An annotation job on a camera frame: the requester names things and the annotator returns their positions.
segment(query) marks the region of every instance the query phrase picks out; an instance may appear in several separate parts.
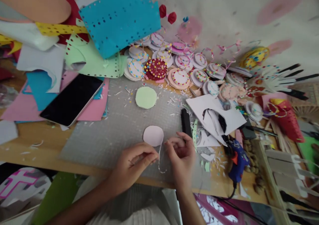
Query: yellow paper decoration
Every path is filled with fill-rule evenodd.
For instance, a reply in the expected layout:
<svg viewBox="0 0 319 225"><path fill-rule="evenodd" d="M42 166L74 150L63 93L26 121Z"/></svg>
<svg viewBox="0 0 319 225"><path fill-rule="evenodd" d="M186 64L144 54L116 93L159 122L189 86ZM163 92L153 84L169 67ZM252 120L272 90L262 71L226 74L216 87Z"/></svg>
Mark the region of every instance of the yellow paper decoration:
<svg viewBox="0 0 319 225"><path fill-rule="evenodd" d="M248 51L240 61L240 67L251 70L255 66L261 65L269 56L267 47L257 47Z"/></svg>
<svg viewBox="0 0 319 225"><path fill-rule="evenodd" d="M13 48L8 53L8 55L20 50L22 47L22 43L19 41L16 41L15 39L12 39L10 37L6 37L6 36L0 34L0 46L11 44L11 42L13 42Z"/></svg>
<svg viewBox="0 0 319 225"><path fill-rule="evenodd" d="M44 36L58 36L62 34L78 34L78 33L88 33L85 27L80 26L70 26L61 24L48 24L36 22L36 25Z"/></svg>

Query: smartphone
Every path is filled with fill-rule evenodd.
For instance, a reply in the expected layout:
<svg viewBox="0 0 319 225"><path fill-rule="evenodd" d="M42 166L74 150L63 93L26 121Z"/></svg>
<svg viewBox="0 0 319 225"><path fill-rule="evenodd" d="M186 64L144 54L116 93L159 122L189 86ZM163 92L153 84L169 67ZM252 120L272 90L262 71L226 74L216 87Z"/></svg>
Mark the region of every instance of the smartphone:
<svg viewBox="0 0 319 225"><path fill-rule="evenodd" d="M40 113L40 117L64 126L71 126L88 106L104 82L98 78L79 74Z"/></svg>

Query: green paper with holes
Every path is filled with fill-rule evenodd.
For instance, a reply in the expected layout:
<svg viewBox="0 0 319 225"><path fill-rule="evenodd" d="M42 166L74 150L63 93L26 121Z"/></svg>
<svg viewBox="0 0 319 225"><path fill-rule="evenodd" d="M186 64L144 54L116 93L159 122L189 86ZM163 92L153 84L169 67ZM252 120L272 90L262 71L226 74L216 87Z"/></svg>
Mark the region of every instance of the green paper with holes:
<svg viewBox="0 0 319 225"><path fill-rule="evenodd" d="M127 57L119 52L108 59L103 59L90 38L87 43L78 35L71 35L66 41L65 62L69 68L72 63L85 62L85 66L78 72L89 76L119 78L124 74Z"/></svg>

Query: green fabric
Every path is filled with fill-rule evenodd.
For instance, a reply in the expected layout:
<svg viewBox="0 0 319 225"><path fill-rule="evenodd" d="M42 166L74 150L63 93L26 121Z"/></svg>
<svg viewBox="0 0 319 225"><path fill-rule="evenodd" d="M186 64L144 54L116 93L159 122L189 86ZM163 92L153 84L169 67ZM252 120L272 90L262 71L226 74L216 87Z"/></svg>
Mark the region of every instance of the green fabric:
<svg viewBox="0 0 319 225"><path fill-rule="evenodd" d="M136 92L135 101L138 107L150 109L156 104L157 94L150 87L141 87Z"/></svg>
<svg viewBox="0 0 319 225"><path fill-rule="evenodd" d="M57 173L31 225L43 225L69 207L79 189L77 186L79 180L80 176L73 173Z"/></svg>
<svg viewBox="0 0 319 225"><path fill-rule="evenodd" d="M301 150L301 154L303 155L304 159L309 160L313 163L317 163L319 161L319 154L316 150L314 150L311 145L318 144L319 141L313 137L306 137L304 143L298 143L298 147ZM309 171L313 172L316 175L319 175L319 169L314 164L307 163Z"/></svg>

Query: gray cutting mat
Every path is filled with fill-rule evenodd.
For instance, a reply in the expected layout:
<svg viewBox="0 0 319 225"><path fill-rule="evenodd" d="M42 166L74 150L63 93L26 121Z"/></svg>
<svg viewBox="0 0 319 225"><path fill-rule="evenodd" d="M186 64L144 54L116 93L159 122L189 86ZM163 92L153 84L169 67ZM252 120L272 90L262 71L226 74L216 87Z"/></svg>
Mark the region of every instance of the gray cutting mat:
<svg viewBox="0 0 319 225"><path fill-rule="evenodd" d="M59 157L76 163L111 169L114 168L123 149L143 141L143 133L148 126L161 127L164 131L164 141L176 136L176 131L182 131L180 113L183 107L178 105L186 104L186 98L147 84L156 91L158 100L153 108L141 109L135 103L135 94L142 86L143 82L133 82L125 77L110 79L107 119L94 123L78 122ZM142 176L173 182L171 165L164 145L160 151L160 169L167 171L160 173L158 164L155 163L149 166ZM193 176L193 187L210 190L210 172L205 172L204 168L200 167L199 155Z"/></svg>

